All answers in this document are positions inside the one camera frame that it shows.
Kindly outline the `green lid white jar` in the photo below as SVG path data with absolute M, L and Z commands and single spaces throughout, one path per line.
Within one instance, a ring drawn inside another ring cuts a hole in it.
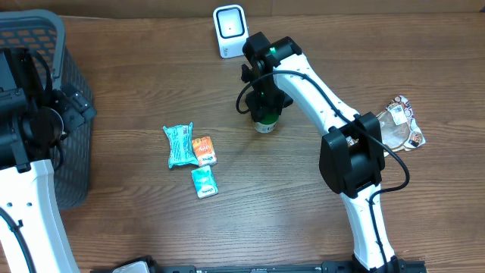
M 254 122 L 254 128 L 259 133 L 270 133 L 275 129 L 278 119 L 278 114 L 265 115 L 260 121 Z

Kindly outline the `orange tissue pack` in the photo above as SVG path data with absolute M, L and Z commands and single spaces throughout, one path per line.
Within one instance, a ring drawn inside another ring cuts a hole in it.
M 214 145 L 209 136 L 196 138 L 192 141 L 193 152 L 199 163 L 199 167 L 217 164 Z

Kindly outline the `teal white packet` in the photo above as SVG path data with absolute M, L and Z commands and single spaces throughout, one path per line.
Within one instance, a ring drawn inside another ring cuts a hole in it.
M 199 164 L 193 152 L 192 129 L 193 123 L 179 124 L 173 127 L 163 126 L 163 131 L 170 144 L 169 169 L 176 166 Z

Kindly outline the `teal Kleenex tissue pack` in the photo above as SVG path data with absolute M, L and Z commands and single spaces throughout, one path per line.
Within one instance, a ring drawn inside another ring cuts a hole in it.
M 199 199 L 218 193 L 217 183 L 209 165 L 192 170 L 191 175 Z

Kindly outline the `beige clear snack pouch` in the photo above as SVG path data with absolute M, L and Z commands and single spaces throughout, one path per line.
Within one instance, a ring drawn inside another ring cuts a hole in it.
M 380 122 L 382 143 L 393 152 L 410 151 L 426 143 L 410 101 L 404 96 L 396 96 L 377 115 L 377 119 Z

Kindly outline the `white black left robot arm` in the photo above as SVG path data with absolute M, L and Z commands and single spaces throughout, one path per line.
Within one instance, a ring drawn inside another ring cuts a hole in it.
M 78 272 L 55 194 L 62 141 L 95 117 L 28 48 L 1 50 L 1 246 L 12 272 Z

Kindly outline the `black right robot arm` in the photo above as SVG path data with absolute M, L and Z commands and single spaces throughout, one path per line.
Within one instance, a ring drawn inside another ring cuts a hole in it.
M 318 129 L 320 173 L 346 207 L 357 270 L 398 271 L 380 207 L 385 161 L 376 116 L 361 115 L 339 99 L 289 37 L 271 43 L 256 33 L 242 52 L 249 63 L 242 66 L 246 87 L 237 100 L 246 103 L 254 124 L 270 131 L 282 110 L 296 103 Z

